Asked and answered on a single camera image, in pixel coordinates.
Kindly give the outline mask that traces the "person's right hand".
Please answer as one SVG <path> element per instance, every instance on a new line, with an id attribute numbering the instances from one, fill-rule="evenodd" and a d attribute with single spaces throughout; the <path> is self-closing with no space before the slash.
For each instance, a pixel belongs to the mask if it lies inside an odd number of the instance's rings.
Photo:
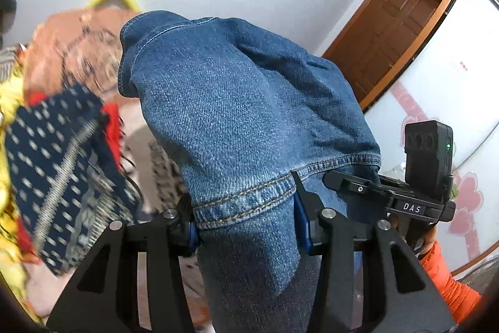
<path id="1" fill-rule="evenodd" d="M 391 226 L 399 232 L 399 234 L 403 239 L 405 239 L 405 236 L 403 235 L 403 233 L 401 233 L 398 217 L 391 214 L 388 217 L 388 220 Z M 423 259 L 432 250 L 435 242 L 437 241 L 436 233 L 437 233 L 437 228 L 436 225 L 434 225 L 430 229 L 428 229 L 424 234 L 423 243 L 419 251 L 419 259 Z"/>

